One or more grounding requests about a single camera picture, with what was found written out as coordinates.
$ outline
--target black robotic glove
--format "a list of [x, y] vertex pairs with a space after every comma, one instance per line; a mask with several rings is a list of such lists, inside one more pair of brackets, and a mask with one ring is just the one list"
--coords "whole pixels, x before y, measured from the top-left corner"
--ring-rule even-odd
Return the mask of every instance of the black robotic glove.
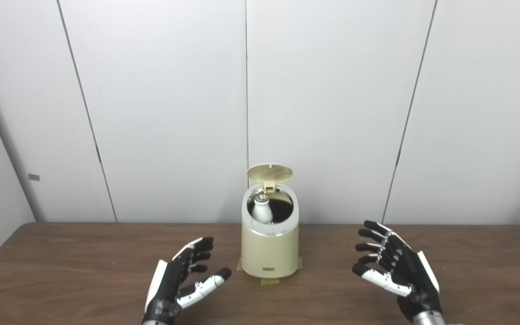
[[192, 272], [208, 270], [206, 265], [196, 263], [210, 259], [213, 241], [213, 237], [196, 239], [185, 245], [171, 262], [158, 262], [148, 290], [143, 325], [174, 325], [182, 309], [202, 300], [232, 275], [230, 269], [225, 267], [214, 275], [180, 290], [180, 284]]
[[[396, 293], [400, 311], [411, 323], [421, 323], [419, 317], [440, 319], [439, 282], [422, 251], [414, 252], [394, 231], [377, 222], [365, 221], [367, 229], [358, 234], [376, 243], [360, 243], [357, 251], [370, 251], [354, 264], [353, 272], [390, 292]], [[385, 271], [366, 266], [377, 263]]]

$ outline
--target round lid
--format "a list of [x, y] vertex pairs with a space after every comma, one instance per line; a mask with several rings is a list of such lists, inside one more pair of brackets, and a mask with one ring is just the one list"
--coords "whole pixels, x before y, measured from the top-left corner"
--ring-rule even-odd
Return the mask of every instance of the round lid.
[[260, 164], [248, 169], [248, 177], [253, 181], [284, 181], [293, 175], [293, 171], [278, 164]]

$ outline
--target robot wrist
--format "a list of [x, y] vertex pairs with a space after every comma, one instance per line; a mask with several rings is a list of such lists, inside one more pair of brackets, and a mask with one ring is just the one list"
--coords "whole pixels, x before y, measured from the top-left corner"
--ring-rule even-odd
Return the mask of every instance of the robot wrist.
[[413, 317], [413, 325], [446, 325], [438, 311], [424, 311]]

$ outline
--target wooden table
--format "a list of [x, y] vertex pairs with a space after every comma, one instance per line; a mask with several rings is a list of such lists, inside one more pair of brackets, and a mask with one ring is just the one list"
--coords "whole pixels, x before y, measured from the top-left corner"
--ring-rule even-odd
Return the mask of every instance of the wooden table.
[[[520, 226], [393, 228], [425, 251], [448, 323], [520, 324]], [[177, 325], [408, 324], [394, 295], [350, 271], [358, 229], [301, 225], [304, 268], [260, 286], [236, 271], [239, 224], [27, 224], [0, 248], [0, 325], [139, 324], [157, 260], [202, 235], [215, 237], [209, 273], [233, 274]]]

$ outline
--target tape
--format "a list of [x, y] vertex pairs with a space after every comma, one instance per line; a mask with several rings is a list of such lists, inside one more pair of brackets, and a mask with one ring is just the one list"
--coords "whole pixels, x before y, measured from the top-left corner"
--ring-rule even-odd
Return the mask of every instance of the tape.
[[265, 284], [278, 284], [280, 283], [280, 279], [260, 279], [260, 286], [264, 286]]

